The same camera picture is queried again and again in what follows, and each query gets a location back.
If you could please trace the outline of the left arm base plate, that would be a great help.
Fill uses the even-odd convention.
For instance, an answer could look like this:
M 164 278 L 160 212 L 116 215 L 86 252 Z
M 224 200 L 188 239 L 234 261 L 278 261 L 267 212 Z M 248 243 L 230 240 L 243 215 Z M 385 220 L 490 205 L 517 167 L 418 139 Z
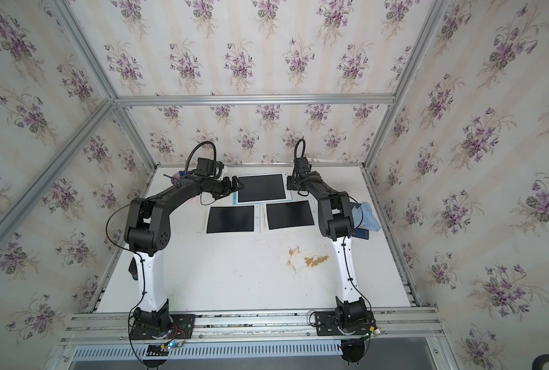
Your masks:
M 131 340 L 186 340 L 194 331 L 195 314 L 170 314 L 169 319 L 160 319 L 159 326 L 136 319 L 129 331 Z

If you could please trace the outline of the blue framed drawing tablet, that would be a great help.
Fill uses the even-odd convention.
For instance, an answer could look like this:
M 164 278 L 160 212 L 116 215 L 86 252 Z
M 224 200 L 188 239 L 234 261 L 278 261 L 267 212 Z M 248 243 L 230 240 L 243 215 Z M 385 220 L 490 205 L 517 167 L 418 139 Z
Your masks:
M 239 176 L 243 185 L 233 197 L 233 205 L 255 205 L 289 202 L 291 191 L 286 187 L 287 174 L 254 174 Z

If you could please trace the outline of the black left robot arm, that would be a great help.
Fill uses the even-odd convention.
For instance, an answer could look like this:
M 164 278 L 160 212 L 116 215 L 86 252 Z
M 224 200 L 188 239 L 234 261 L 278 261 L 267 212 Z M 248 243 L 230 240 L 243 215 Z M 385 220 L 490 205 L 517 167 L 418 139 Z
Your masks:
M 129 312 L 129 336 L 144 332 L 154 339 L 174 338 L 174 327 L 165 291 L 163 250 L 171 240 L 170 217 L 187 201 L 210 194 L 220 200 L 243 188 L 237 177 L 224 177 L 225 165 L 217 159 L 214 142 L 205 140 L 189 154 L 185 169 L 172 185 L 126 206 L 128 216 L 123 249 L 133 255 L 140 301 Z

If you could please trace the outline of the white framed tablet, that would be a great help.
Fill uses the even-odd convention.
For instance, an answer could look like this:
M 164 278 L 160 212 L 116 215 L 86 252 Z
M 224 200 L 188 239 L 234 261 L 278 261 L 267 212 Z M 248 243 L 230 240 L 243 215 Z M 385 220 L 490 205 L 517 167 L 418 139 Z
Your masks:
M 314 226 L 315 220 L 308 200 L 267 203 L 262 207 L 269 231 Z
M 205 234 L 249 234 L 261 230 L 257 206 L 210 207 Z

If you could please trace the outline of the light blue microfiber cloth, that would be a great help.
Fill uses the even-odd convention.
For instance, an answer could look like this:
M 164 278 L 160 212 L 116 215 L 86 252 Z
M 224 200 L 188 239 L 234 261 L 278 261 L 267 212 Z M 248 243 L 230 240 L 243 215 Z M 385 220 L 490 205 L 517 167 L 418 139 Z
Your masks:
M 380 223 L 373 214 L 373 209 L 370 203 L 351 202 L 351 207 L 355 228 L 362 228 L 374 232 L 382 230 Z

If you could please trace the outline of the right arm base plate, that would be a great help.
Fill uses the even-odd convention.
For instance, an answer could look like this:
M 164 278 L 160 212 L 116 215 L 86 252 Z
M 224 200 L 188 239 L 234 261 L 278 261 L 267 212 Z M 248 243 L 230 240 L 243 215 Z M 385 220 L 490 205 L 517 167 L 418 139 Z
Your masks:
M 378 326 L 371 312 L 364 319 L 340 319 L 334 311 L 313 311 L 309 324 L 316 330 L 317 336 L 357 335 L 364 336 L 374 332 Z

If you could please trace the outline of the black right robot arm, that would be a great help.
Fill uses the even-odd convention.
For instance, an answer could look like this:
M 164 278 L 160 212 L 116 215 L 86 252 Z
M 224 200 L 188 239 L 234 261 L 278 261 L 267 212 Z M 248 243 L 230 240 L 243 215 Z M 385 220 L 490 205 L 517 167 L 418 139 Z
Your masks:
M 287 179 L 287 189 L 302 197 L 311 196 L 317 205 L 318 226 L 322 237 L 331 244 L 339 270 L 340 288 L 335 297 L 335 320 L 342 333 L 356 333 L 359 327 L 368 326 L 375 331 L 372 305 L 361 292 L 356 279 L 352 257 L 352 235 L 358 228 L 352 215 L 356 202 L 345 191 L 329 186 L 305 156 L 305 139 L 294 147 L 293 170 Z

